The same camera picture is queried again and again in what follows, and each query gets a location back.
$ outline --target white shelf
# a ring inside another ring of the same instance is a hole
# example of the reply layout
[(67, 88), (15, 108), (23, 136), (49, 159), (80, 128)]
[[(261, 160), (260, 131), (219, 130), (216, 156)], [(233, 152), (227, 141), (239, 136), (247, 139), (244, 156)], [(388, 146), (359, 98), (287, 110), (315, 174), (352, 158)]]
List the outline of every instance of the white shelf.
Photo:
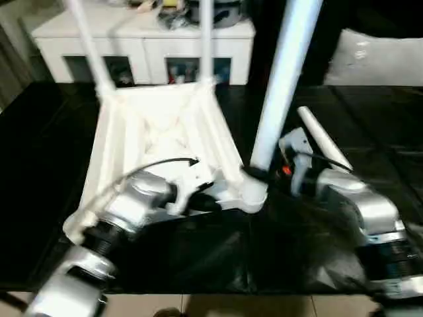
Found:
[[(100, 3), (85, 3), (91, 32), (95, 38), (199, 38), (200, 30), (187, 26), (167, 30), (157, 20), (159, 9), (140, 13), (134, 9), (111, 7)], [(213, 32), (214, 38), (253, 38), (254, 26), (244, 20), (230, 28), (219, 28)], [(74, 38), (79, 37), (77, 25), (69, 11), (54, 17), (32, 32), (35, 38)]]

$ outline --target floor tile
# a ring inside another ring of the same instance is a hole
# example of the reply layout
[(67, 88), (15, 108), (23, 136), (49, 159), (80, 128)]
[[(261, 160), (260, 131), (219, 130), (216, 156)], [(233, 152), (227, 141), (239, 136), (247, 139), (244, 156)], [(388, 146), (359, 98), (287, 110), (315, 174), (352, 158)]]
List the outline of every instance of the floor tile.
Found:
[(311, 297), (184, 295), (182, 310), (188, 317), (316, 317)]
[(178, 317), (182, 295), (109, 295), (105, 317)]
[(367, 296), (313, 296), (317, 317), (369, 317), (378, 305)]
[[(18, 292), (11, 292), (13, 296), (16, 296), (26, 302), (31, 296), (31, 293), (18, 293)], [(18, 317), (21, 316), (22, 313), (17, 310), (16, 308), (9, 306), (8, 304), (0, 301), (0, 316), (1, 317)]]

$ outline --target white rod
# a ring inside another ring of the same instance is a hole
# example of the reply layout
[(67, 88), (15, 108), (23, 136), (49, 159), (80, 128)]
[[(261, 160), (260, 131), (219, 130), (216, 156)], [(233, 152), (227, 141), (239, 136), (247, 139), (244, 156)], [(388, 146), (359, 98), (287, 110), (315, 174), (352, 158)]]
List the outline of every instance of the white rod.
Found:
[(213, 0), (200, 1), (200, 25), (201, 25), (201, 80), (209, 81), (213, 77), (213, 54), (212, 54), (212, 30), (213, 30), (214, 6)]
[[(305, 106), (299, 107), (298, 114), (325, 157), (328, 159), (330, 158), (331, 160), (335, 160), (336, 162), (352, 170), (352, 165), (350, 162), (348, 162), (344, 154), (342, 154), (341, 150), (336, 146), (335, 142), (330, 138), (325, 129), (323, 129), (322, 125), (311, 113), (310, 109)], [(331, 166), (335, 170), (340, 170), (341, 172), (346, 171), (344, 168), (341, 168), (335, 164), (331, 164)]]
[(323, 0), (289, 0), (278, 38), (252, 166), (268, 170), (285, 124)]
[(110, 78), (106, 64), (95, 47), (87, 22), (87, 16), (85, 15), (81, 1), (66, 0), (66, 3), (67, 8), (71, 11), (78, 25), (81, 42), (85, 49), (85, 53), (87, 53), (87, 58), (91, 71), (93, 72), (98, 92), (102, 95), (108, 91), (114, 90), (114, 83)]

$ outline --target black cable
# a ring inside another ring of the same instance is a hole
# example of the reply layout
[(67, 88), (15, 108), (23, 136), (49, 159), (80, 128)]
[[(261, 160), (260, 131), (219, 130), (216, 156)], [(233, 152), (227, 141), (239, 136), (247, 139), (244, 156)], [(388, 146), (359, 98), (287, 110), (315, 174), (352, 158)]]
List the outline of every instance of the black cable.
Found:
[(138, 170), (145, 170), (146, 168), (152, 167), (152, 166), (156, 166), (156, 165), (160, 165), (160, 164), (165, 164), (165, 163), (172, 163), (172, 162), (189, 162), (192, 164), (195, 164), (198, 162), (198, 160), (192, 158), (192, 157), (175, 157), (175, 158), (168, 158), (166, 160), (158, 160), (157, 162), (153, 162), (147, 165), (144, 165), (140, 168), (137, 168), (136, 170), (134, 170), (132, 173), (137, 172)]
[(28, 308), (28, 304), (25, 301), (7, 292), (0, 292), (0, 301), (5, 302), (6, 304), (20, 310), (21, 312), (25, 312), (25, 310)]
[(314, 159), (323, 160), (323, 161), (328, 162), (330, 164), (337, 165), (338, 167), (341, 167), (341, 168), (347, 170), (350, 173), (353, 172), (353, 170), (351, 168), (343, 165), (342, 163), (339, 163), (336, 160), (332, 160), (331, 158), (324, 157), (323, 155), (319, 155), (319, 154), (315, 154), (315, 153), (307, 153), (307, 152), (295, 152), (295, 153), (298, 154), (298, 155), (305, 155), (307, 157), (312, 157)]
[(196, 163), (198, 163), (198, 160), (192, 157), (175, 157), (175, 158), (168, 158), (165, 160), (158, 160), (157, 162), (152, 162), (150, 164), (141, 166), (136, 168), (135, 170), (127, 173), (126, 175), (123, 175), (117, 182), (120, 182), (122, 180), (124, 180), (125, 178), (131, 177), (132, 175), (134, 175), (135, 173), (139, 172), (140, 170), (145, 170), (147, 168), (156, 166), (156, 165), (160, 165), (160, 164), (165, 164), (165, 163), (172, 163), (172, 162), (189, 162), (191, 165), (194, 165)]

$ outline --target white wall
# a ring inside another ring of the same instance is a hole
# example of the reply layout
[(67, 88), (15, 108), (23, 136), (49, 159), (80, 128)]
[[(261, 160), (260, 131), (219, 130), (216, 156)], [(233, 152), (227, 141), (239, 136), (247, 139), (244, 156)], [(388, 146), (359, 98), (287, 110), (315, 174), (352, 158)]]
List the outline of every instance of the white wall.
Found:
[(30, 0), (13, 0), (0, 7), (0, 24), (16, 51), (27, 63), (29, 63), (30, 46), (19, 24), (19, 18), (31, 12), (31, 2)]
[(48, 20), (52, 6), (59, 7), (60, 0), (12, 0), (0, 6), (0, 25), (5, 30), (12, 45), (31, 71), (30, 56), (34, 54), (34, 46), (23, 27), (22, 18), (32, 16), (35, 20)]

